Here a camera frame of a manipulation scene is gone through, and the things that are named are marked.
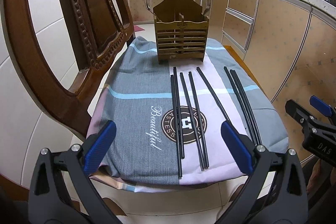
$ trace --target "chopstick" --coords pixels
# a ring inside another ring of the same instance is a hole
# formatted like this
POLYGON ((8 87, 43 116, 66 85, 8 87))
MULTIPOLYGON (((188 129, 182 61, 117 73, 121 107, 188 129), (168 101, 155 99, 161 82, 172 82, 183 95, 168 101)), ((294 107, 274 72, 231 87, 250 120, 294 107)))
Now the chopstick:
POLYGON ((171 95, 173 101, 173 114, 174 114, 174 127, 175 127, 175 139, 176 139, 176 153, 177 153, 177 169, 178 177, 182 178, 182 163, 181 163, 181 154, 180 154, 180 136, 177 133, 177 111, 176 111, 176 94, 175 94, 175 81, 174 75, 170 76, 170 86, 171 86, 171 95))
POLYGON ((255 117, 254 117, 254 114, 253 114, 250 102, 247 99, 247 96, 246 96, 246 93, 244 91, 243 85, 240 82, 240 79, 239 79, 239 77, 238 77, 238 75, 237 75, 237 73, 236 73, 235 70, 230 70, 230 73, 231 73, 232 78, 233 78, 233 80, 234 80, 234 82, 235 82, 235 84, 237 86, 237 89, 238 89, 240 95, 241 95, 243 103, 246 106, 247 114, 250 116, 251 125, 252 125, 252 128, 253 128, 253 134, 255 134, 255 138, 256 138, 256 145, 262 144, 261 143, 260 133, 259 133, 258 126, 257 126, 257 122, 255 120, 255 117))
POLYGON ((173 75, 174 75, 174 87, 175 87, 176 110, 177 110, 177 121, 178 121, 178 130, 175 133, 179 135, 181 158, 184 159, 184 142, 183 142, 182 121, 181 121, 181 105, 180 105, 179 83, 177 81, 176 67, 173 67, 173 75))
POLYGON ((231 86, 232 86, 232 89, 233 89, 233 91, 234 91, 234 93, 235 93, 235 95, 236 95, 236 97, 237 97, 237 100, 238 100, 238 102, 239 102, 239 105, 240 105, 240 107, 241 107, 241 110, 242 110, 242 112, 243 112, 243 114, 244 114, 244 117, 245 117, 245 120, 246 120, 246 124, 247 124, 247 128, 249 129, 249 132, 250 132, 250 135, 251 135, 251 139, 252 139, 252 141, 254 142, 254 144, 256 144, 256 143, 257 143, 257 140, 256 140, 256 136, 254 135, 254 133, 253 133, 253 131, 252 131, 251 120, 250 120, 250 118, 249 118, 249 116, 248 116, 248 114, 247 114, 246 107, 245 107, 245 105, 244 105, 244 103, 243 103, 243 101, 242 101, 242 98, 241 98, 241 96, 240 96, 240 94, 239 94, 239 92, 238 92, 238 89, 237 89, 237 87, 236 87, 236 84, 235 84, 235 82, 233 81, 232 76, 230 75, 229 70, 227 69, 227 67, 224 67, 224 71, 225 71, 225 73, 226 73, 226 75, 227 75, 227 78, 228 78, 229 81, 230 81, 230 84, 231 84, 231 86))
POLYGON ((191 71, 189 71, 189 80, 190 80, 191 90, 193 92, 193 97, 194 97, 194 102, 195 102, 195 107, 196 107, 196 112, 197 112, 199 129, 201 131, 202 146, 203 146, 203 155, 204 155, 204 160, 205 160, 205 168, 208 168, 209 167, 209 158, 208 158, 207 144, 205 142, 204 130, 203 130, 203 126, 202 126, 202 117, 201 117, 200 107, 199 107, 199 104, 198 104, 198 99, 197 99, 197 94, 196 94, 196 88, 195 88, 195 83, 194 83, 194 79, 193 79, 193 74, 192 74, 191 71))
POLYGON ((189 113, 190 113, 191 125, 193 127, 194 136, 195 136, 196 145, 197 145, 197 150, 198 150, 199 163, 201 165, 201 169, 204 170, 205 169, 205 166, 204 166, 205 164, 204 164, 204 157, 203 157, 203 153, 202 153, 202 149, 201 149, 201 143, 200 143, 200 140, 198 138, 198 131, 197 131, 196 123, 195 123, 195 120, 194 120, 193 109, 192 109, 192 106, 191 106, 191 103, 190 103, 190 98, 189 98, 187 86, 185 84, 185 80, 184 80, 184 76, 183 76, 182 72, 180 73, 180 78, 181 78, 181 82, 182 82, 184 96, 185 96, 187 106, 188 106, 188 109, 189 109, 189 113))
POLYGON ((202 72, 202 70, 200 69, 200 67, 197 67, 196 70, 197 70, 197 72, 199 73, 199 75, 201 76, 201 78, 203 79, 204 83, 206 84, 206 86, 207 86, 208 90, 210 91, 212 97, 215 99, 216 104, 218 105, 219 109, 220 109, 221 112, 223 113, 224 118, 225 118, 227 121, 231 122, 229 116, 227 115, 227 113, 226 113, 224 107, 223 107, 222 104, 221 104, 221 101, 218 99, 218 97, 217 97, 215 91, 214 91, 213 88, 211 87, 210 83, 209 83, 208 80, 206 79, 206 77, 205 77, 205 75, 203 74, 203 72, 202 72))

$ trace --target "tiled floor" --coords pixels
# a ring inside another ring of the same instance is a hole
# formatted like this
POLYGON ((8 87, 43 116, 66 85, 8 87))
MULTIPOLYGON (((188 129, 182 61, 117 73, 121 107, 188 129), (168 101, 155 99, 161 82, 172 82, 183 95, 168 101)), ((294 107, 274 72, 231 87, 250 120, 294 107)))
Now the tiled floor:
MULTIPOLYGON (((155 41, 153 24, 140 25, 144 31, 136 32, 148 41, 155 41)), ((116 59, 126 50, 126 45, 116 59)), ((93 98, 88 112, 92 115, 108 73, 104 76, 100 88, 93 98)), ((72 143, 80 142, 76 137, 72 143)), ((273 174, 269 173, 260 196, 268 193, 273 174)), ((131 193, 116 190, 102 183, 92 181, 102 198, 111 198, 138 224, 207 224, 214 223, 219 210, 225 205, 236 187, 247 177, 215 183, 204 189, 171 193, 131 193)), ((66 184, 72 198, 79 199, 70 178, 65 174, 66 184)))

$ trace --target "chair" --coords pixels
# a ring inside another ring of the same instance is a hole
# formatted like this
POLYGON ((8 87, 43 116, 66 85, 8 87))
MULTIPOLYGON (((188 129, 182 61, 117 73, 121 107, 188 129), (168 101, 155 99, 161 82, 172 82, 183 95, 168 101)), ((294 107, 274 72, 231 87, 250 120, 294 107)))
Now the chair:
POLYGON ((3 0, 7 48, 22 83, 40 109, 85 140, 87 108, 125 42, 134 39, 126 0, 60 0, 79 73, 66 90, 39 47, 28 0, 3 0))

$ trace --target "metal bolt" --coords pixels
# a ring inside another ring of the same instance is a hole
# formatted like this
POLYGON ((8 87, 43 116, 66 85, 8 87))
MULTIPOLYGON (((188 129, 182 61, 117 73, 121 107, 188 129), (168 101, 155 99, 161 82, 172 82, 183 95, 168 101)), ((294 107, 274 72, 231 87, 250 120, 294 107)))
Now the metal bolt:
POLYGON ((81 146, 80 146, 79 144, 74 144, 73 146, 71 146, 71 150, 72 150, 73 152, 77 152, 77 151, 79 151, 80 148, 81 148, 81 146))
POLYGON ((288 153, 292 156, 296 155, 296 151, 293 148, 289 149, 288 153))
POLYGON ((257 150, 258 150, 259 152, 265 152, 266 147, 260 144, 260 145, 257 146, 257 150))
POLYGON ((43 148, 42 150, 41 150, 41 154, 42 155, 45 155, 45 154, 47 154, 48 153, 48 148, 43 148))

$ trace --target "red mat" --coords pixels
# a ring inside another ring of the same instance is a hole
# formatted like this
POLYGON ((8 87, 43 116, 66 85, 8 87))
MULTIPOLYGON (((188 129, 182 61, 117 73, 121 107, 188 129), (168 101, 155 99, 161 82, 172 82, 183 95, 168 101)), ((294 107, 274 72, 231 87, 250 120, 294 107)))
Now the red mat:
POLYGON ((140 28, 137 25, 134 25, 134 32, 140 32, 140 31, 144 31, 145 29, 140 28))

